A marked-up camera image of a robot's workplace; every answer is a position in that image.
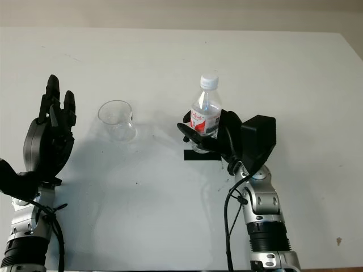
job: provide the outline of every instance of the plastic bottle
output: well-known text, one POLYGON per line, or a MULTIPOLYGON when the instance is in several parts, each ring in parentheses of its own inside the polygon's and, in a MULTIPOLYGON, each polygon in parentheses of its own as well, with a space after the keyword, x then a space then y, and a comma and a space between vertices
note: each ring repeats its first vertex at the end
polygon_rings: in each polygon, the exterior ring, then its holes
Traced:
MULTIPOLYGON (((217 92, 218 76, 203 74, 200 78, 200 88, 198 98, 192 104, 190 126, 200 135, 216 138, 222 111, 221 99, 217 92)), ((208 153, 199 149, 194 142, 192 149, 198 153, 208 153)))

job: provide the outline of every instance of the robotic arm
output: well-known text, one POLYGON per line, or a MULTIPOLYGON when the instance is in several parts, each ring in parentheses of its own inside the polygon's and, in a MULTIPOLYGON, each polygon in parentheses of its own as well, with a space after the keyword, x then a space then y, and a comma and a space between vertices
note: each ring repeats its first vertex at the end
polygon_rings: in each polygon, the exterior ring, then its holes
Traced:
MULTIPOLYGON (((183 122, 190 122, 190 112, 183 122)), ((229 174, 235 176, 236 183, 230 189, 224 207, 229 271, 234 271, 230 251, 234 223, 230 230, 227 209, 234 192, 240 193, 237 200, 243 207, 250 236, 252 271, 300 271, 297 254, 291 251, 286 236, 280 202, 271 185, 271 173, 264 165, 276 144, 276 120, 257 115, 242 123, 234 112, 222 110, 217 139, 200 136, 186 124, 179 123, 178 128, 185 135, 185 142, 191 139, 198 148, 221 154, 229 163, 229 174)))
POLYGON ((60 108, 58 78, 51 75, 42 96, 38 118, 30 124, 24 142, 23 156, 27 172, 16 174, 0 159, 0 192, 13 197, 15 214, 11 222, 1 272, 45 272, 45 254, 52 234, 60 244, 58 270, 64 270, 64 241, 53 208, 55 187, 61 180, 55 176, 66 164, 74 143, 71 127, 75 125, 74 95, 65 95, 60 108))

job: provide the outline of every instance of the bottle label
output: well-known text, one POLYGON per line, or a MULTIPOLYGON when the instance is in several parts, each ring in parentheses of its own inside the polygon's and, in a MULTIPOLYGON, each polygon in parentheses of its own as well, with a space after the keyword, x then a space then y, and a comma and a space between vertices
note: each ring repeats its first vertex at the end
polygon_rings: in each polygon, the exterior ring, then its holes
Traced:
POLYGON ((204 115, 191 109, 191 128, 200 134, 209 134, 218 129, 221 113, 217 115, 204 115))

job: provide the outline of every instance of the white tabletop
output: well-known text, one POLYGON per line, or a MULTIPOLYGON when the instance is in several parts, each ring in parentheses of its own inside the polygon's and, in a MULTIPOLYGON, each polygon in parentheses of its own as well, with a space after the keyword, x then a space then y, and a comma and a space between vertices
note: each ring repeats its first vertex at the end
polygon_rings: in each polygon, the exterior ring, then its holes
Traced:
MULTIPOLYGON (((267 162, 303 268, 361 266, 363 62, 334 33, 1 29, 0 155, 24 171, 23 141, 50 74, 75 94, 75 144, 56 204, 69 270, 226 270, 223 161, 184 161, 176 123, 205 71, 242 120, 277 119, 267 162), (96 113, 131 103, 137 138, 108 142, 96 113), (342 239, 340 245, 336 239, 342 239)), ((0 195, 0 254, 13 215, 0 195)), ((237 203, 230 205, 231 216, 237 203)), ((249 269, 240 216, 236 269, 249 269)), ((55 237, 46 266, 57 268, 55 237)))

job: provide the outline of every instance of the clear plastic cup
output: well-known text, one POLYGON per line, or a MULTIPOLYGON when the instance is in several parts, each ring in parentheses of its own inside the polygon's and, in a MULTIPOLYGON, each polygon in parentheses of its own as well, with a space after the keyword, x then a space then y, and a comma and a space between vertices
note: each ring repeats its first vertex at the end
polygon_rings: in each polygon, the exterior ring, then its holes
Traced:
POLYGON ((132 108, 126 101, 112 100, 104 103, 98 110, 98 118, 114 141, 127 142, 136 135, 132 123, 132 108))

